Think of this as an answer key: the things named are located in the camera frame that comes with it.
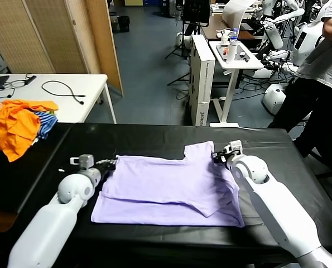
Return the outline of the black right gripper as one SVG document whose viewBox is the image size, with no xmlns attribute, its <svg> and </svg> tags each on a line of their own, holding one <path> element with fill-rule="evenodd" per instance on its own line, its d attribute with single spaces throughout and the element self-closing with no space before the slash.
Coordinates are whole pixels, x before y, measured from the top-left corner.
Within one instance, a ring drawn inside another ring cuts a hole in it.
<svg viewBox="0 0 332 268">
<path fill-rule="evenodd" d="M 219 151 L 219 152 L 213 152 L 211 155 L 212 155 L 214 164 L 224 164 L 232 156 L 232 153 L 223 150 L 223 151 Z"/>
</svg>

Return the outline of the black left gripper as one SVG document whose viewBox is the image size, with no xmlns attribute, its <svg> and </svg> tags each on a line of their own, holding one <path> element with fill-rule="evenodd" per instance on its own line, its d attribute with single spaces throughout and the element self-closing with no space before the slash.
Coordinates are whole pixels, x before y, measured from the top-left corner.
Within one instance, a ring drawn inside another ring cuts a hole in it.
<svg viewBox="0 0 332 268">
<path fill-rule="evenodd" d="M 100 172 L 100 178 L 103 179 L 109 171 L 116 169 L 117 159 L 103 159 L 99 160 L 94 167 Z"/>
</svg>

